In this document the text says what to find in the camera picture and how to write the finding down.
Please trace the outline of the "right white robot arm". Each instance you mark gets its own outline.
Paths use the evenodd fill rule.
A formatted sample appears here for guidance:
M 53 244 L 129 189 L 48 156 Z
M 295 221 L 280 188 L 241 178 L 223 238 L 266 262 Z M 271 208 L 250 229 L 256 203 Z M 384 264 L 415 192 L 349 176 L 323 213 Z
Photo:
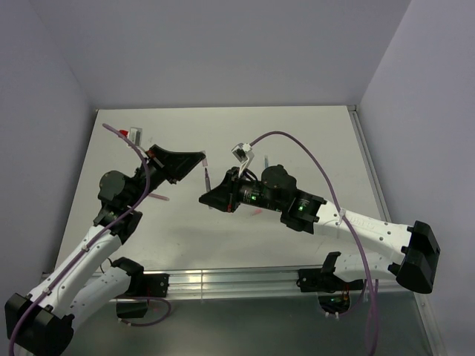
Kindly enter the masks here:
M 199 201 L 218 211 L 233 213 L 240 205 L 276 211 L 280 221 L 297 232 L 352 242 L 365 253 L 331 251 L 318 268 L 298 272 L 302 292 L 359 290 L 365 280 L 394 280 L 401 287 L 430 294 L 436 277 L 440 247 L 425 222 L 393 224 L 337 208 L 332 202 L 302 191 L 282 165 L 266 168 L 259 180 L 239 177 L 230 168 L 221 184 Z

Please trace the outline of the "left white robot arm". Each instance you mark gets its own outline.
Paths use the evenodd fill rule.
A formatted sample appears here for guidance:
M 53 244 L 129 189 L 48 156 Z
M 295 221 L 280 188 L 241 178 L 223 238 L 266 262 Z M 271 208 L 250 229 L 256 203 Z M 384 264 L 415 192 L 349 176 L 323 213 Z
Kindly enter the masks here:
M 37 287 L 6 302 L 11 355 L 15 346 L 33 355 L 60 355 L 97 309 L 115 297 L 142 292 L 144 268 L 125 257 L 95 281 L 90 278 L 135 232 L 143 216 L 137 206 L 161 183 L 179 182 L 205 158 L 203 152 L 170 152 L 153 145 L 140 156 L 142 165 L 132 177 L 119 171 L 102 176 L 101 208 L 81 243 Z

